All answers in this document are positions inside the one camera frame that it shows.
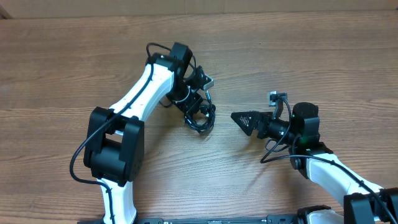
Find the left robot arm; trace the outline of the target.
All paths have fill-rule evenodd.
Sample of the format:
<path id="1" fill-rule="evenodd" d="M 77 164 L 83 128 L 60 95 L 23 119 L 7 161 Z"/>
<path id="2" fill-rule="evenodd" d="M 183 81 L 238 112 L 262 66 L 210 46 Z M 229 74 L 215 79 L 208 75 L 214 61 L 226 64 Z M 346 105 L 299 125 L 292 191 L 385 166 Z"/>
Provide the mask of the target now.
<path id="1" fill-rule="evenodd" d="M 148 53 L 137 83 L 108 109 L 90 115 L 87 138 L 79 147 L 83 163 L 103 194 L 105 213 L 98 223 L 134 223 L 133 182 L 144 160 L 144 126 L 157 103 L 166 97 L 183 113 L 185 124 L 200 134 L 215 122 L 215 105 L 207 76 L 187 45 L 174 43 L 168 54 Z"/>

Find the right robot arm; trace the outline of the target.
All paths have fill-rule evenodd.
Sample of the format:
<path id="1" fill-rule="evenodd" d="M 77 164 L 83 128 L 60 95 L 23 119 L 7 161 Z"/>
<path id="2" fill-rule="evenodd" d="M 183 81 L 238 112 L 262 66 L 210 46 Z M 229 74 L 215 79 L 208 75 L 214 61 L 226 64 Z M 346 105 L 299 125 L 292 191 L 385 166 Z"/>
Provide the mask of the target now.
<path id="1" fill-rule="evenodd" d="M 282 121 L 282 105 L 277 103 L 274 112 L 234 112 L 231 118 L 248 136 L 256 130 L 259 139 L 284 144 L 292 167 L 343 207 L 342 215 L 325 205 L 301 208 L 293 223 L 397 223 L 397 189 L 362 178 L 320 141 L 318 106 L 297 103 L 290 109 L 289 120 Z"/>

